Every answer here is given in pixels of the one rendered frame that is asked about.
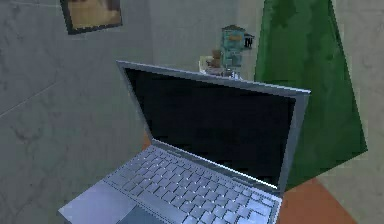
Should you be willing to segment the grey laptop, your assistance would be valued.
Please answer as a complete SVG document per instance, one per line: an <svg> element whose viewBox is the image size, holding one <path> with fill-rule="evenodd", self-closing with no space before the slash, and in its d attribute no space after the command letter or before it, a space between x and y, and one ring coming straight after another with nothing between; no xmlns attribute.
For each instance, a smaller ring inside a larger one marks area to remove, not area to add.
<svg viewBox="0 0 384 224"><path fill-rule="evenodd" d="M309 91L118 67L150 144L61 207L65 224L276 224Z"/></svg>

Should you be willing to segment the brown teddy bear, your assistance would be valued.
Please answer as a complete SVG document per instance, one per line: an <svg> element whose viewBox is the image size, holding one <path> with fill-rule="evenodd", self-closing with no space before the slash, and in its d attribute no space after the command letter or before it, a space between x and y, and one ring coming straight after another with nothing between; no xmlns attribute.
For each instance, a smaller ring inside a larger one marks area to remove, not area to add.
<svg viewBox="0 0 384 224"><path fill-rule="evenodd" d="M212 58L207 59L206 63L209 67L220 68L221 67L221 51L218 49L214 49L212 51Z"/></svg>

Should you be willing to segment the teal box with orange print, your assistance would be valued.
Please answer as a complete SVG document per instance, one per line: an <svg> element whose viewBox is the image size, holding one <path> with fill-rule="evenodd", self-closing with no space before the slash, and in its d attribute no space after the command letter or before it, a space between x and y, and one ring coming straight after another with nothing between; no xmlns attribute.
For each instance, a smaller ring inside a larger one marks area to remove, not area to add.
<svg viewBox="0 0 384 224"><path fill-rule="evenodd" d="M237 68L242 63L245 29L228 25L222 29L221 65L224 68Z"/></svg>

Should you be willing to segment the green door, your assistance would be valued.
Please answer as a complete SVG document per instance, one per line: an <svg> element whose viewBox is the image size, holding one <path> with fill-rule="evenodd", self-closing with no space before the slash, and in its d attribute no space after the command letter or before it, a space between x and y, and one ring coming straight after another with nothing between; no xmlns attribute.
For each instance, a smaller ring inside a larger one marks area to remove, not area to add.
<svg viewBox="0 0 384 224"><path fill-rule="evenodd" d="M311 91L288 189L368 151L332 0L264 0L254 79Z"/></svg>

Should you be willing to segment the dark framed wall picture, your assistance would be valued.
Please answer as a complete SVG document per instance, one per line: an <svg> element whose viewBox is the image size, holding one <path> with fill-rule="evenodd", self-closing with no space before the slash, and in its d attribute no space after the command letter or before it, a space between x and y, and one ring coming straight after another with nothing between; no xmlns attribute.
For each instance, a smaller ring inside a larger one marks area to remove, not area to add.
<svg viewBox="0 0 384 224"><path fill-rule="evenodd" d="M122 25L120 0L60 0L60 4L69 35Z"/></svg>

